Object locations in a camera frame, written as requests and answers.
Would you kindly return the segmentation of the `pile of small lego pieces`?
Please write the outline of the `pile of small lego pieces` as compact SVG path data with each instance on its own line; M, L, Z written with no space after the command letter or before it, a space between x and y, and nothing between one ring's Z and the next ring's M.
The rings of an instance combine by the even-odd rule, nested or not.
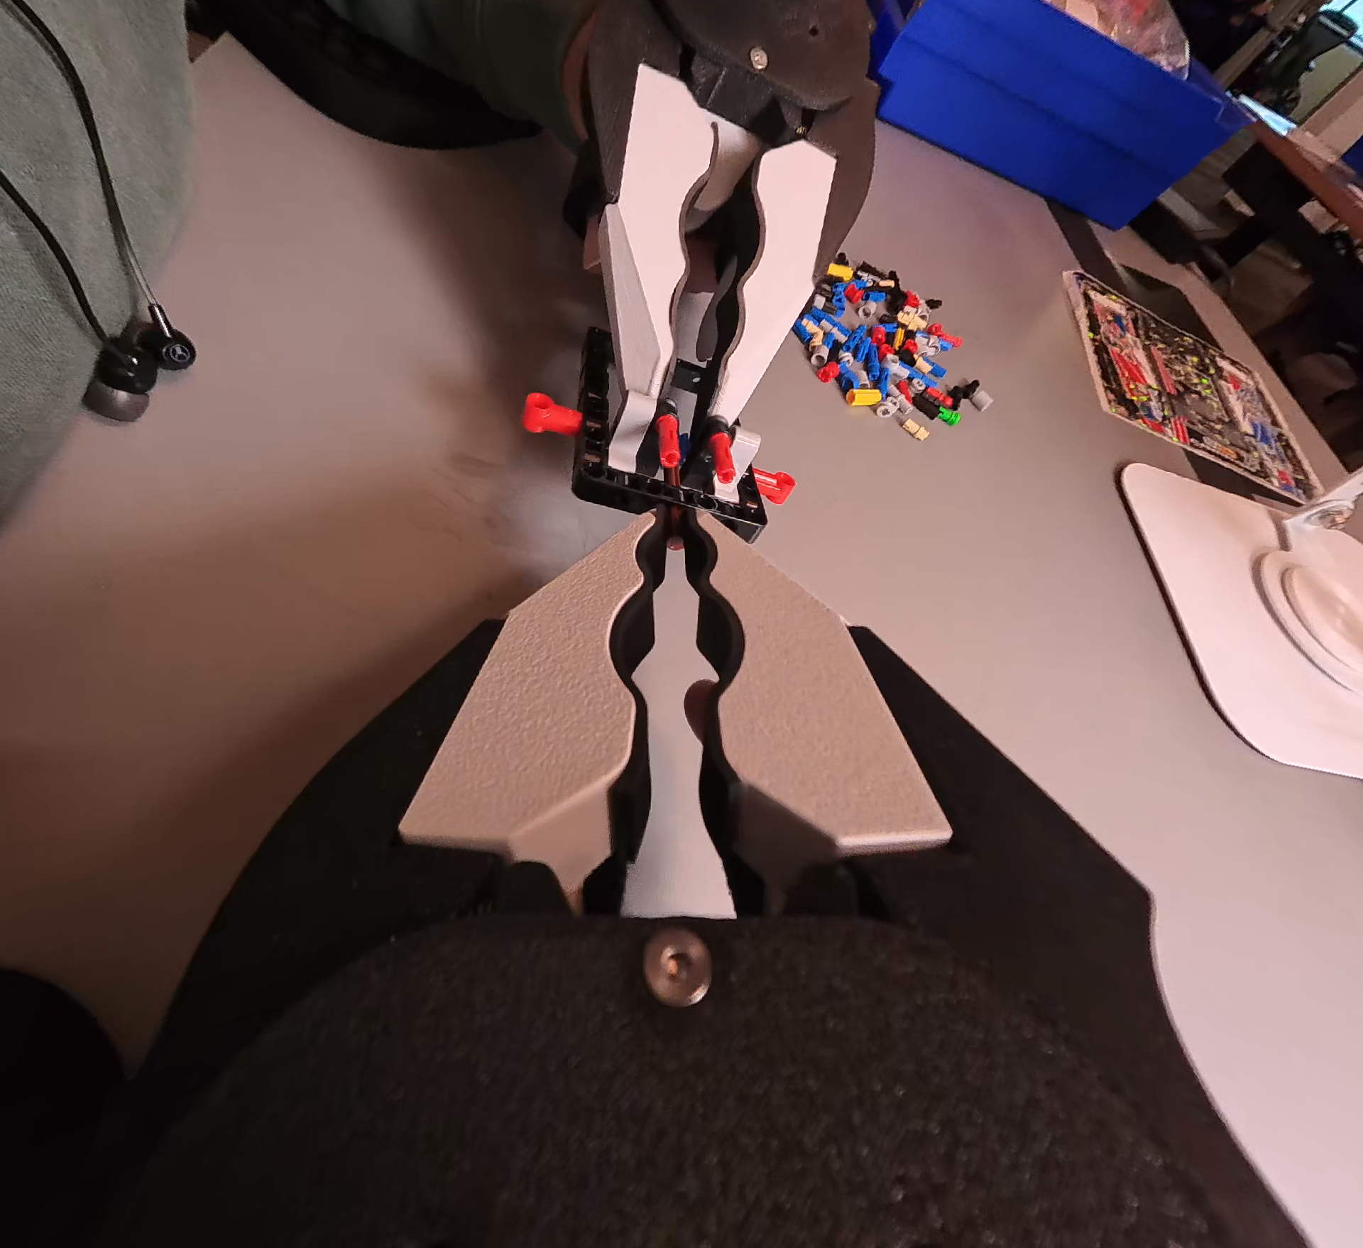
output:
M937 319L941 302L907 287L900 273L836 254L791 321L818 382L849 409L897 426L916 442L987 411L993 395L978 380L954 382L945 358L963 339Z

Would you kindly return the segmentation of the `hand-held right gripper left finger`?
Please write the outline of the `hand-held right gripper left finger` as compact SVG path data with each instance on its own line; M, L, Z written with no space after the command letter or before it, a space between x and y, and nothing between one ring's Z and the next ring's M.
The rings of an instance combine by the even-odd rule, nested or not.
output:
M635 669L669 535L644 513L506 616L400 820L406 845L540 863L586 910L621 910L653 801Z

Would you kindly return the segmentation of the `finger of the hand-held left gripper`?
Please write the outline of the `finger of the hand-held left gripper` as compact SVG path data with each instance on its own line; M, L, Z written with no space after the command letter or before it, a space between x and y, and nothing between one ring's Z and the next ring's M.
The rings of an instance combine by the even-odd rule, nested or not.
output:
M719 158L724 116L651 65L587 65L587 108L605 189L597 229L616 374L656 397L677 355L688 273L687 218Z
M836 160L813 143L760 156L748 175L735 231L735 280L716 308L719 352L711 417L737 421L820 265L826 201Z

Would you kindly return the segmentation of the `blue plastic bin with bag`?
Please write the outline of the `blue plastic bin with bag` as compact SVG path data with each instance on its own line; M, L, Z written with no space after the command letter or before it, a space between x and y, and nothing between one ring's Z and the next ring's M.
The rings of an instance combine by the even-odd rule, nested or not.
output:
M1113 231L1253 123L1043 0L869 2L884 121Z

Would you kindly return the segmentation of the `white book stand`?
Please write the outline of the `white book stand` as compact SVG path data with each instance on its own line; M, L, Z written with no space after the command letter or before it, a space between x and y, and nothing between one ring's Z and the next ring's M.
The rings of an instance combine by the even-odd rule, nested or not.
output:
M1117 489L1222 717L1272 762L1360 777L1360 470L1283 513L1143 461Z

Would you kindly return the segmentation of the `lego sticker sheet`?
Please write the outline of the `lego sticker sheet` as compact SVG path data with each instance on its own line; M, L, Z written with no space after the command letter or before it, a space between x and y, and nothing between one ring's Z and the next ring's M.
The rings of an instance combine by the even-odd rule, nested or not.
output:
M1063 273L1100 405L1291 504L1322 493L1260 377L1096 276Z

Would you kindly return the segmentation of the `black lego frame assembly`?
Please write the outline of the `black lego frame assembly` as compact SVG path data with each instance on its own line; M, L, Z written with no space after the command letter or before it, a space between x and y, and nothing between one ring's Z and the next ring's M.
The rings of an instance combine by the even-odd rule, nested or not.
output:
M684 509L711 513L743 541L754 541L768 524L768 504L784 504L795 480L787 472L760 468L756 463L760 438L739 426L728 442L733 480L722 480L711 442L698 453L690 451L690 435L683 430L677 405L679 395L698 395L707 369L680 358L673 374L677 382L663 395L634 470L610 463L616 355L605 327L587 327L578 373L578 403L562 405L546 392L531 390L522 403L522 428L529 433L553 433L574 442L572 491L581 500L627 514L666 509L670 491L664 487L663 468L679 461Z

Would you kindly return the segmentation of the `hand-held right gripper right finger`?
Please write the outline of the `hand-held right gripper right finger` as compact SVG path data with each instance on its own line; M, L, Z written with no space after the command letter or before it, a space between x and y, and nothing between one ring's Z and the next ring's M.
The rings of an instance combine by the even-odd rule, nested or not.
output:
M687 514L703 700L700 811L732 896L952 829L845 619L707 513Z

